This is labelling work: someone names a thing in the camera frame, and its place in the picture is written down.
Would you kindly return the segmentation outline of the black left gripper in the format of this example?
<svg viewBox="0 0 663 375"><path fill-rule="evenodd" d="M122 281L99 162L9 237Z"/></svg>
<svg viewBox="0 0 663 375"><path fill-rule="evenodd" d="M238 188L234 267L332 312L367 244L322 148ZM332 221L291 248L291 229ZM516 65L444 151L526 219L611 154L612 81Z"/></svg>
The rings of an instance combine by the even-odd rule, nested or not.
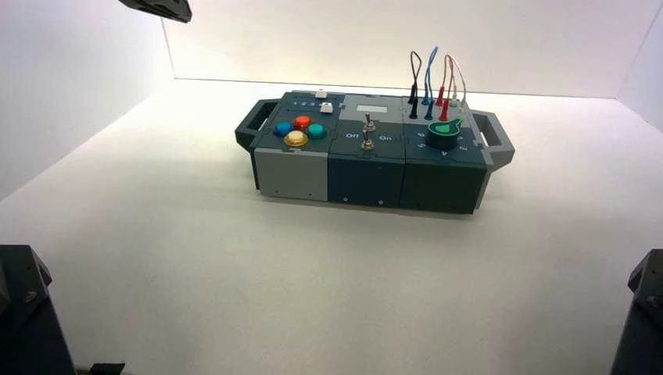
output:
<svg viewBox="0 0 663 375"><path fill-rule="evenodd" d="M187 0L120 0L131 9L160 16L181 23L192 19L192 11Z"/></svg>

